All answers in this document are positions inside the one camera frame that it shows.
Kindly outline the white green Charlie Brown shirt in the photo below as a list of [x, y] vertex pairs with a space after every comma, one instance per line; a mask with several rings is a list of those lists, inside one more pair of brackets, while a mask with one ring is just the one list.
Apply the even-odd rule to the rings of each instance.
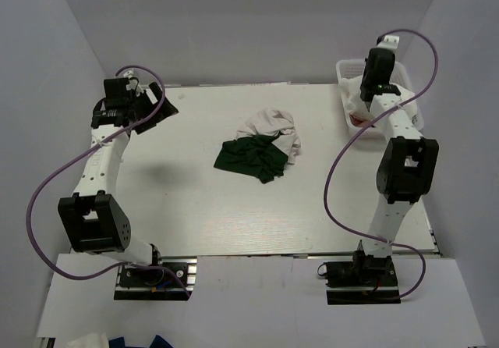
[[266, 184], [283, 176], [301, 150], [293, 116], [284, 110], [264, 108], [236, 130], [234, 139], [222, 144], [214, 167]]

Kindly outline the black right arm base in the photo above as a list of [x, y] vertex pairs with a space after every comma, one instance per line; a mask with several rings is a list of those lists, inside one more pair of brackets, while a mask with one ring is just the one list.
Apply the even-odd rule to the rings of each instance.
[[350, 261], [324, 262], [317, 275], [326, 280], [329, 305], [399, 304], [401, 296], [390, 256], [374, 257], [357, 250]]

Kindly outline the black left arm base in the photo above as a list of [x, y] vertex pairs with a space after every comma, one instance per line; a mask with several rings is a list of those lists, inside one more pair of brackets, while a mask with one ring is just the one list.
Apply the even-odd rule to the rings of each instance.
[[187, 301], [196, 282], [197, 259], [163, 257], [158, 264], [164, 270], [120, 267], [114, 300]]

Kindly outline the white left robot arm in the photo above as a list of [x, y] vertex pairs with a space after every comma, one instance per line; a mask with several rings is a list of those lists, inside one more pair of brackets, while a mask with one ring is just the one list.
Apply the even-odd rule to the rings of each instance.
[[106, 79], [104, 92], [90, 124], [96, 150], [88, 157], [72, 196], [60, 199], [58, 213], [74, 251], [138, 264], [138, 276], [155, 285], [164, 278], [165, 266], [157, 260], [155, 245], [133, 235], [115, 189], [132, 133], [144, 133], [178, 110], [163, 98], [158, 83], [142, 88], [136, 77]]

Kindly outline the pink t shirt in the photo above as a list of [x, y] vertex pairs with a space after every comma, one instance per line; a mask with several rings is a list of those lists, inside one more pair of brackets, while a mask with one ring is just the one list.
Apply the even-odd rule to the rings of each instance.
[[368, 120], [358, 119], [355, 116], [350, 116], [351, 123], [356, 127], [365, 126], [368, 123]]

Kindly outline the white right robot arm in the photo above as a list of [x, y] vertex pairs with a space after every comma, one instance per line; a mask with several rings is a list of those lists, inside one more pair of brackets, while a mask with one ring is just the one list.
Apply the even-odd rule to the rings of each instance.
[[353, 278], [363, 285], [379, 277], [380, 265], [373, 258], [391, 256], [391, 245], [404, 218], [429, 192], [439, 151], [438, 143], [424, 138], [403, 109], [402, 93], [390, 83], [394, 67], [393, 51], [372, 48], [360, 85], [360, 98], [377, 120], [374, 126], [387, 142], [376, 174], [380, 197], [369, 237], [359, 245], [368, 257], [352, 265]]

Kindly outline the white t shirt black print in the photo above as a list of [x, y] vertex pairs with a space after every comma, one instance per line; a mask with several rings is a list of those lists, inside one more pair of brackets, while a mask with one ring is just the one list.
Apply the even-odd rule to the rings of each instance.
[[[382, 130], [384, 125], [388, 128], [392, 126], [397, 129], [399, 126], [401, 128], [406, 125], [406, 129], [414, 128], [415, 130], [420, 130], [422, 127], [418, 120], [416, 120], [416, 115], [419, 112], [416, 101], [413, 100], [415, 94], [404, 101], [401, 101], [402, 94], [400, 96], [395, 94], [382, 94], [376, 95], [371, 102], [363, 102], [367, 111], [370, 114], [368, 123], [362, 128], [366, 129], [367, 125], [373, 124], [368, 131]], [[402, 119], [401, 122], [390, 125], [388, 122], [392, 122], [395, 119]]]

